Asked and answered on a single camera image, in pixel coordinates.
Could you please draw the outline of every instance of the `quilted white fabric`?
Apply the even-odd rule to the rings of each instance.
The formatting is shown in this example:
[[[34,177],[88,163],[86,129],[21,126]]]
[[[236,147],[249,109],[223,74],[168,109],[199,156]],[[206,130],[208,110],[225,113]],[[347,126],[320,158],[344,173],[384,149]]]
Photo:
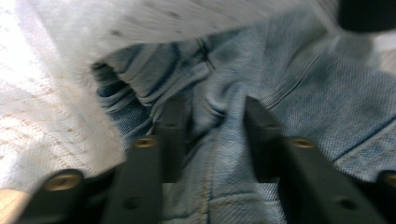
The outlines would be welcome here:
[[[97,60],[132,44],[241,26],[301,1],[1,1],[0,189],[31,192],[56,170],[96,175],[122,161],[94,96]],[[396,70],[394,51],[382,50],[384,65]]]

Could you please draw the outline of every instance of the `garment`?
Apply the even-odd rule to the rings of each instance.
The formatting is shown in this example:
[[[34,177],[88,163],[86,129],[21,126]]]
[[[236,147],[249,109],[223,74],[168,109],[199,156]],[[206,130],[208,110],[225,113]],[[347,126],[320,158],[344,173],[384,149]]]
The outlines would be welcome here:
[[[312,139],[334,166],[364,180],[396,169],[396,77],[370,42],[330,35],[297,8],[230,32],[136,45],[92,69],[98,101],[123,144],[149,132],[163,103],[188,99],[190,151],[164,194],[164,223],[283,223],[276,184],[256,184],[243,129],[245,99],[286,136]]]

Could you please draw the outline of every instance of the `jeans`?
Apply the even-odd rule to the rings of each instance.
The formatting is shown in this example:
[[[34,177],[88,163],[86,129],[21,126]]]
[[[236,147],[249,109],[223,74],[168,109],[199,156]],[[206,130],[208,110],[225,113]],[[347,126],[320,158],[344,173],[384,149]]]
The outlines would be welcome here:
[[[125,146],[149,132],[167,99],[187,96],[190,152],[164,194],[163,222],[286,222],[276,184],[255,183],[242,123],[247,96],[340,171],[374,180],[396,169],[396,77],[367,65],[369,42],[348,39],[296,8],[222,34],[132,46],[96,64],[98,100]]]

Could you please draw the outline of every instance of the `denim fabric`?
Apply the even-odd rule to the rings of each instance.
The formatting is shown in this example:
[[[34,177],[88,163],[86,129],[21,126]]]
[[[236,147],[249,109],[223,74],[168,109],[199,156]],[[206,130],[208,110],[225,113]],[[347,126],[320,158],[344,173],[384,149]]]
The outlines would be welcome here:
[[[164,195],[165,223],[284,223],[276,184],[256,184],[248,160],[248,95],[338,169],[366,180],[396,169],[396,77],[365,65],[369,46],[350,47],[359,57],[343,46],[296,8],[219,35],[123,49],[93,71],[125,146],[149,131],[167,99],[188,98],[190,152]]]

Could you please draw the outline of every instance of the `blue denim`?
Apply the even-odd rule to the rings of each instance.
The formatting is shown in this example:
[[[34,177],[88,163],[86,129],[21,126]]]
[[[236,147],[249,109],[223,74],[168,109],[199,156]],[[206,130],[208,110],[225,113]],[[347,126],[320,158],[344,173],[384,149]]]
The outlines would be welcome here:
[[[188,98],[189,154],[164,194],[165,223],[284,223],[276,184],[255,183],[242,125],[259,99],[287,136],[312,139],[334,166],[364,180],[396,169],[396,77],[369,42],[327,33],[296,8],[248,27],[122,49],[94,69],[98,99],[127,146],[163,103]]]

